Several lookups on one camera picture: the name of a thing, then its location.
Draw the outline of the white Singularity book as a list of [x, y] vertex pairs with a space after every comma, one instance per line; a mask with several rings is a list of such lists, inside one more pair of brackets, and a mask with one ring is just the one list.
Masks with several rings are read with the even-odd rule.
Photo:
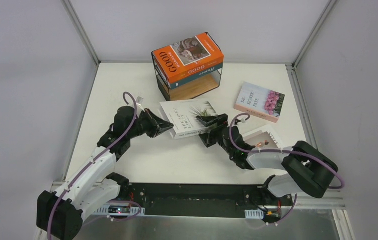
[[215, 117], [218, 115], [212, 104], [206, 99], [164, 101], [159, 112], [164, 120], [174, 125], [170, 135], [174, 140], [198, 136], [210, 130], [197, 117]]

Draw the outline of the white Style magazine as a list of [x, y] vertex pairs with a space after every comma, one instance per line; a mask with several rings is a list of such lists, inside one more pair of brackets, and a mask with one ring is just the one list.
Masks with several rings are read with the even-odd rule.
[[260, 149], [279, 149], [286, 145], [278, 132], [271, 125], [264, 125], [242, 134], [244, 141]]

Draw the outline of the teal Humor book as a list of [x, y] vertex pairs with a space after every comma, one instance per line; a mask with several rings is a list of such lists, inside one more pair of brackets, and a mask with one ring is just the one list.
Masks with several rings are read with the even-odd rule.
[[196, 72], [190, 76], [187, 76], [177, 82], [174, 83], [167, 83], [167, 87], [170, 90], [174, 90], [176, 88], [179, 88], [183, 85], [186, 85], [190, 82], [193, 82], [195, 80], [200, 79], [201, 77], [212, 77], [213, 80], [218, 83], [220, 86], [221, 84], [221, 78], [222, 78], [222, 69], [223, 69], [223, 63], [219, 63], [215, 66], [212, 66], [210, 68], [206, 68], [203, 66], [199, 72]]

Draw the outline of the orange Good Morning book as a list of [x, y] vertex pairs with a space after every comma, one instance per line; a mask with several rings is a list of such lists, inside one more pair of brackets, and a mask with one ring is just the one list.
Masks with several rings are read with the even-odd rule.
[[224, 54], [208, 32], [186, 38], [151, 52], [154, 65], [170, 88], [208, 69], [216, 70]]

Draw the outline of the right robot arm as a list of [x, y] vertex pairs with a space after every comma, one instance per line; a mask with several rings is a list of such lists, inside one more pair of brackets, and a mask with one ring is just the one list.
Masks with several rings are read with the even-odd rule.
[[238, 124], [250, 119], [248, 113], [238, 114], [229, 121], [227, 114], [217, 116], [197, 116], [197, 120], [210, 130], [200, 135], [209, 148], [218, 144], [229, 159], [242, 170], [274, 169], [284, 175], [272, 175], [262, 185], [261, 200], [273, 205], [286, 195], [305, 193], [321, 199], [334, 179], [338, 179], [338, 189], [345, 187], [345, 181], [338, 173], [338, 166], [328, 157], [305, 141], [298, 141], [286, 148], [263, 148], [245, 142]]

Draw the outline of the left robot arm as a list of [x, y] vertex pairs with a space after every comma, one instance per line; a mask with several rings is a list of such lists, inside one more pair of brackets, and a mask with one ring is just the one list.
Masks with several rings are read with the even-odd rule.
[[142, 135], [156, 138], [173, 127], [148, 108], [120, 107], [86, 163], [56, 190], [39, 195], [37, 227], [49, 237], [72, 240], [87, 218], [108, 201], [126, 201], [129, 180], [115, 173], [116, 162], [130, 148], [132, 139]]

